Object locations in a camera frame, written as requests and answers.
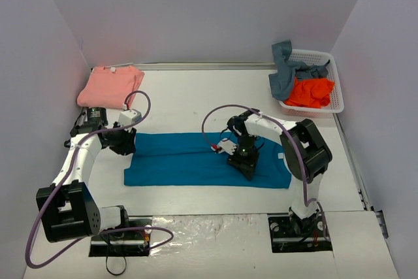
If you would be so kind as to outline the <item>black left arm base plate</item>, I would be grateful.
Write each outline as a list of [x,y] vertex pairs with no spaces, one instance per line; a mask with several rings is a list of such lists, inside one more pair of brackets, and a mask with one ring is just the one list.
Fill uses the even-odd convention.
[[150,231],[118,231],[91,238],[89,257],[148,257]]

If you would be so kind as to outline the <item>teal blue t shirt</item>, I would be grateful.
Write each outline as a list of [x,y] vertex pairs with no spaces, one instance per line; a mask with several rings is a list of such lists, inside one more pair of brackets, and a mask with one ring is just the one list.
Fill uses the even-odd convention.
[[227,164],[226,153],[210,149],[200,133],[138,133],[136,152],[124,170],[126,186],[232,186],[287,189],[291,173],[283,149],[270,140],[257,141],[260,156],[253,179]]

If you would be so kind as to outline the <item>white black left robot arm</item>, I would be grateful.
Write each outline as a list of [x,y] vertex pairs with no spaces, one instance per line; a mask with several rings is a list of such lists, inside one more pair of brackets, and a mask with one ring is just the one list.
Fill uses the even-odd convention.
[[132,124],[141,118],[137,110],[124,110],[108,127],[106,109],[101,107],[87,108],[77,118],[65,143],[69,151],[62,169],[51,185],[36,195],[49,242],[93,237],[106,230],[116,238],[129,235],[132,223],[124,206],[99,207],[88,189],[88,180],[101,150],[109,148],[121,156],[136,151]]

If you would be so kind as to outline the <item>pink t shirt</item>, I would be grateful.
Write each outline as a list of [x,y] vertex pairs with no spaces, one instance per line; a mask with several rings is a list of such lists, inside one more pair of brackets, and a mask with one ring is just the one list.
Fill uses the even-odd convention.
[[80,107],[127,109],[134,96],[127,96],[139,89],[144,72],[129,65],[126,67],[94,67],[85,88],[77,97]]

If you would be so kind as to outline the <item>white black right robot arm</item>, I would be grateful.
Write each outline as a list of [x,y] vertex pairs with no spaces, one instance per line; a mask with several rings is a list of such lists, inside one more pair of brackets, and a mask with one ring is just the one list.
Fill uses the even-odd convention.
[[237,138],[234,148],[227,149],[227,163],[251,180],[259,159],[255,138],[261,137],[283,148],[284,163],[296,189],[289,208],[290,228],[305,235],[313,227],[312,218],[320,210],[317,204],[321,179],[332,161],[332,153],[312,120],[285,121],[258,111],[247,110],[233,116],[227,129]]

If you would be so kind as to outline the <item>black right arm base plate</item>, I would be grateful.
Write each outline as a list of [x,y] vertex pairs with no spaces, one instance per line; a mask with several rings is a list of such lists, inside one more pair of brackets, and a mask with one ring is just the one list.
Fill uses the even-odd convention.
[[268,215],[268,226],[274,254],[332,251],[331,241],[324,237],[319,212],[304,220],[294,214]]

